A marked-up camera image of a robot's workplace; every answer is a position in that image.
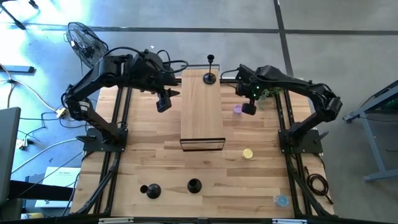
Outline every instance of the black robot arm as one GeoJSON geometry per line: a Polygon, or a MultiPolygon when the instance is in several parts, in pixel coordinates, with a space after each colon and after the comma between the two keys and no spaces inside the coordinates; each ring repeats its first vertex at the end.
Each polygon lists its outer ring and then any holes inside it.
{"type": "Polygon", "coordinates": [[[131,87],[156,93],[159,97],[156,103],[157,110],[164,112],[172,106],[170,97],[179,94],[164,87],[178,85],[175,81],[175,71],[170,68],[169,63],[163,62],[157,54],[148,50],[139,52],[134,57],[130,54],[105,54],[78,83],[69,85],[62,95],[62,103],[66,103],[73,119],[87,121],[95,127],[101,133],[102,143],[116,143],[123,130],[116,124],[105,121],[95,112],[87,97],[102,87],[131,87]]]}
{"type": "Polygon", "coordinates": [[[306,82],[287,76],[270,65],[257,68],[256,71],[240,65],[238,71],[235,78],[238,81],[236,94],[250,100],[249,103],[243,105],[242,112],[244,113],[254,115],[256,113],[254,102],[260,98],[265,89],[272,87],[285,88],[312,100],[315,112],[306,120],[294,123],[289,129],[289,142],[293,145],[298,144],[303,136],[316,125],[336,119],[343,105],[340,97],[336,96],[327,85],[313,84],[312,81],[306,82]]]}

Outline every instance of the green plant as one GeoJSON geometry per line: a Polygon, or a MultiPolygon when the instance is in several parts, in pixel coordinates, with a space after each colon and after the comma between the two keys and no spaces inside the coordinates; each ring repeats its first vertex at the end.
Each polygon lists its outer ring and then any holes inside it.
{"type": "Polygon", "coordinates": [[[270,88],[270,89],[265,89],[265,90],[262,92],[262,95],[260,96],[259,100],[257,101],[257,106],[259,107],[259,109],[260,109],[260,110],[263,110],[263,109],[264,109],[264,101],[265,101],[268,97],[270,97],[270,96],[276,96],[276,95],[278,95],[278,94],[281,93],[281,92],[282,92],[282,89],[279,88],[279,87],[273,87],[273,88],[270,88]]]}

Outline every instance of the concrete floor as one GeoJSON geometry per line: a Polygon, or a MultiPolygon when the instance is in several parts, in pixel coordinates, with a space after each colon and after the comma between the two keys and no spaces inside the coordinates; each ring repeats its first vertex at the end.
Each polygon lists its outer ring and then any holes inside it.
{"type": "MultiPolygon", "coordinates": [[[[67,85],[81,78],[80,61],[64,42],[63,31],[42,31],[40,24],[66,25],[70,21],[80,21],[88,26],[103,27],[278,28],[271,0],[36,2],[40,11],[35,11],[25,1],[4,4],[22,22],[38,25],[27,31],[10,30],[9,18],[1,13],[0,62],[34,66],[37,69],[34,76],[15,74],[15,78],[28,83],[53,107],[60,104],[60,95],[67,85]]],[[[394,0],[279,2],[286,29],[398,29],[398,2],[394,0]]],[[[206,56],[213,54],[221,71],[236,68],[240,63],[252,68],[270,64],[285,71],[279,34],[97,32],[97,35],[110,47],[166,49],[172,59],[184,59],[191,64],[206,63],[206,56]]],[[[396,35],[287,35],[294,76],[327,83],[344,104],[336,121],[318,127],[330,132],[323,140],[324,160],[335,212],[341,217],[398,222],[398,179],[363,182],[363,175],[377,171],[376,163],[361,123],[345,124],[341,120],[369,96],[397,79],[396,41],[396,35]]],[[[0,86],[3,95],[8,89],[7,85],[0,86]]],[[[5,104],[3,97],[0,105],[5,104]]],[[[38,118],[48,111],[20,86],[12,94],[11,106],[20,106],[21,116],[26,118],[38,118]]],[[[45,124],[47,130],[34,134],[40,142],[27,151],[16,152],[14,167],[55,142],[85,132],[84,128],[62,128],[58,121],[45,124]]],[[[30,131],[39,126],[40,121],[21,121],[20,130],[30,131]]],[[[50,149],[15,172],[12,178],[22,180],[27,175],[45,172],[48,166],[60,166],[79,153],[81,145],[69,142],[50,149]]],[[[383,152],[383,156],[388,167],[397,168],[394,161],[398,154],[383,152]]],[[[68,166],[79,166],[80,159],[68,166]]]]}

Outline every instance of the yellow cup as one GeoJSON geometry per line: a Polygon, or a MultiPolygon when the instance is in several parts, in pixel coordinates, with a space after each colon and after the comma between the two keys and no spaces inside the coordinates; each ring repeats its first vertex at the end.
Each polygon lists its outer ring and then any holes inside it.
{"type": "Polygon", "coordinates": [[[245,150],[242,152],[242,157],[245,158],[245,159],[250,159],[250,158],[252,158],[252,157],[253,157],[253,152],[252,152],[252,150],[250,150],[250,149],[245,149],[245,150]]]}

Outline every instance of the wooden table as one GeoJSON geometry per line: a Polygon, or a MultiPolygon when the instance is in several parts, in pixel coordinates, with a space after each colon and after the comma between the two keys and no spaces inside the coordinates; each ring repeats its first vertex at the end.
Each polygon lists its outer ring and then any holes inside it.
{"type": "MultiPolygon", "coordinates": [[[[112,117],[116,92],[116,87],[103,88],[99,94],[96,110],[108,121],[112,117]]],[[[306,97],[295,93],[290,93],[290,97],[296,121],[310,115],[306,97]]],[[[222,151],[206,152],[183,152],[181,149],[181,96],[173,97],[173,106],[164,113],[157,112],[157,100],[157,96],[150,93],[138,90],[132,93],[127,121],[129,137],[119,167],[112,216],[293,217],[285,158],[280,153],[277,138],[280,127],[274,98],[267,99],[264,109],[257,109],[254,116],[234,115],[234,105],[247,102],[247,99],[236,96],[233,88],[221,84],[226,143],[222,151]],[[253,150],[252,159],[241,157],[245,148],[253,150]],[[195,195],[187,190],[192,178],[200,179],[203,184],[201,192],[195,195]],[[139,190],[141,185],[153,183],[162,188],[162,194],[155,200],[139,190]],[[289,207],[275,205],[273,198],[279,194],[288,196],[289,207]]],[[[97,187],[103,157],[103,152],[94,152],[83,161],[72,211],[82,207],[97,187]]],[[[304,154],[303,163],[311,173],[325,176],[319,158],[304,154]]],[[[300,190],[297,193],[304,211],[302,193],[300,190]]],[[[325,197],[316,198],[333,213],[325,197]]]]}

